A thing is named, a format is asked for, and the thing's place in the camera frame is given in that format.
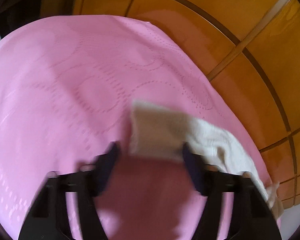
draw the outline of pink fabric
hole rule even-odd
[[[127,150],[135,98],[229,130],[269,180],[242,124],[160,29],[114,16],[46,18],[0,41],[0,223],[13,239],[47,172],[74,172],[111,141]],[[81,239],[68,197],[73,236]],[[182,164],[122,157],[97,201],[109,238],[175,240],[191,238],[205,198]],[[231,205],[227,194],[219,239]]]

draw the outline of pink tablecloth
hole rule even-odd
[[[262,181],[269,179],[239,120],[160,29],[113,16],[46,18],[0,41],[0,223],[14,240],[47,172],[74,172],[111,141],[127,149],[135,98],[229,130]],[[72,232],[81,239],[68,197]],[[205,198],[182,164],[122,158],[97,201],[111,239],[188,240]],[[219,239],[226,237],[231,203],[228,194]]]

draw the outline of embossed dotted pattern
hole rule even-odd
[[[49,171],[74,172],[79,162],[91,161],[111,141],[119,140],[127,149],[134,99],[183,111],[229,130],[253,158],[262,181],[269,181],[260,153],[242,124],[202,72],[160,29],[115,16],[46,18],[0,42],[0,223],[13,239],[18,238],[34,194]],[[163,168],[156,165],[150,170]],[[176,191],[189,191],[180,200],[184,208],[178,213],[181,225],[176,239],[190,239],[204,200],[192,190],[182,166],[171,170],[175,174],[165,174],[166,181],[177,179],[178,185],[161,194],[171,204]],[[118,178],[114,181],[120,181],[118,172],[114,171]],[[163,182],[147,178],[136,183],[151,198],[145,185]],[[124,190],[120,194],[126,205]],[[118,203],[120,194],[101,199],[101,205],[111,198]],[[160,218],[168,220],[164,210],[169,205],[158,203],[152,205],[160,209]],[[131,205],[140,208],[149,201]],[[229,222],[230,206],[223,227]],[[68,208],[74,238],[81,239],[72,197]],[[103,209],[98,212],[106,233],[114,234],[120,216]],[[226,228],[219,237],[226,237]]]

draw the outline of black object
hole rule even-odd
[[[27,214],[19,240],[73,240],[66,208],[66,192],[77,192],[83,239],[107,240],[92,197],[105,190],[119,152],[118,145],[114,143],[108,153],[93,163],[92,171],[48,178]]]
[[[195,189],[208,197],[192,240],[217,239],[223,192],[234,192],[227,240],[281,240],[277,223],[250,178],[206,170],[187,143],[182,155]]]
[[[223,192],[234,192],[234,207],[227,240],[281,240],[271,211],[250,178],[208,171],[188,144],[183,159],[194,187],[207,202],[192,240],[216,240],[219,229]],[[113,144],[107,154],[93,163],[92,171],[49,178],[23,223],[19,240],[73,240],[66,208],[66,192],[77,192],[82,238],[108,240],[97,215],[93,197],[105,190],[119,155]]]

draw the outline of white cloth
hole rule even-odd
[[[222,172],[237,175],[249,172],[264,200],[269,200],[269,208],[279,201],[277,187],[265,189],[253,160],[230,132],[143,101],[133,103],[131,121],[130,155],[182,161],[181,148],[188,142],[195,154]]]

